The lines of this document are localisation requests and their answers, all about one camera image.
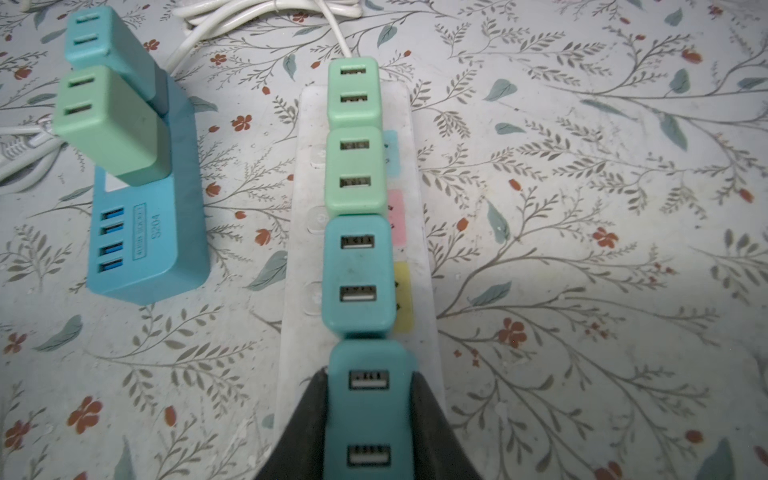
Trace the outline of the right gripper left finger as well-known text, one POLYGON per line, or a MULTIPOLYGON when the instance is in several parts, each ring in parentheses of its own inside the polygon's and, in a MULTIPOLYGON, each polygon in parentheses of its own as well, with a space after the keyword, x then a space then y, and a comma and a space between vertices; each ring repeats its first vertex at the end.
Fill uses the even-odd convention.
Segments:
POLYGON ((322 479, 327 411, 328 375, 320 369, 254 479, 322 479))

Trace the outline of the teal charger cube top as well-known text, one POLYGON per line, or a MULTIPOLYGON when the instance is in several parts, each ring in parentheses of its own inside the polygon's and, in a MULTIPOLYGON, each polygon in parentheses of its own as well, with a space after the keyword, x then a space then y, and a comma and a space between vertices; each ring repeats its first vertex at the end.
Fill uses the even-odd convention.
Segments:
POLYGON ((325 479, 413 479, 414 357, 395 340, 339 342, 328 365, 325 479))

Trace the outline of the green charger cube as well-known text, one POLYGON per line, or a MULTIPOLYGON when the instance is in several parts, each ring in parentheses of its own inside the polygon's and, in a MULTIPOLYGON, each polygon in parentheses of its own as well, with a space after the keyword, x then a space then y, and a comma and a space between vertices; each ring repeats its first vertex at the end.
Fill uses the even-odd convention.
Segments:
POLYGON ((383 128, 379 64, 374 58, 340 58, 330 63, 327 116, 331 130, 383 128))
POLYGON ((375 126, 332 129, 326 142, 324 202, 332 218, 387 213, 383 132, 375 126))
POLYGON ((171 173, 168 127, 107 66, 73 71, 59 81, 53 130, 129 186, 158 181, 171 173))

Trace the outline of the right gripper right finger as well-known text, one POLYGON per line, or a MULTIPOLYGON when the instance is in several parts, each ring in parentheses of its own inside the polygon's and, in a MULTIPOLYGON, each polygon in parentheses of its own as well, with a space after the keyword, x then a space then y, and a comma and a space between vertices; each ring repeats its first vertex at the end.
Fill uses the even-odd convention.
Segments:
POLYGON ((481 479, 420 372, 412 374, 410 421, 416 479, 481 479))

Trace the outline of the teal power strip with USB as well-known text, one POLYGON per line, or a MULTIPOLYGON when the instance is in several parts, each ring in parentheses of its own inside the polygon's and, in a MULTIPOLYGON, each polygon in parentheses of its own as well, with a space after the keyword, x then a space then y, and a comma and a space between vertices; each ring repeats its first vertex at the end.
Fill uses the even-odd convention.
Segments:
POLYGON ((170 175, 131 187, 94 173, 86 285, 137 305, 196 289, 211 271, 194 109, 173 80, 167 85, 170 175))

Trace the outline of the white multicolour power strip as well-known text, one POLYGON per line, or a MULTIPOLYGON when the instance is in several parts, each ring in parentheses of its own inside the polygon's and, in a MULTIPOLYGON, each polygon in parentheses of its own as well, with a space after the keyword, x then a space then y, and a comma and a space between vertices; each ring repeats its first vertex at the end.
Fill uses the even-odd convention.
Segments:
POLYGON ((342 338, 322 321, 324 233, 334 218, 326 210, 323 192, 329 131, 327 90, 310 86, 302 92, 299 103, 275 446, 312 376, 320 369, 327 372, 331 352, 343 340, 385 339, 402 344, 416 361, 414 372, 424 376, 444 413, 444 381, 411 108, 402 85, 387 83, 381 93, 389 208, 386 219, 391 226, 396 295, 394 327, 385 337, 342 338))

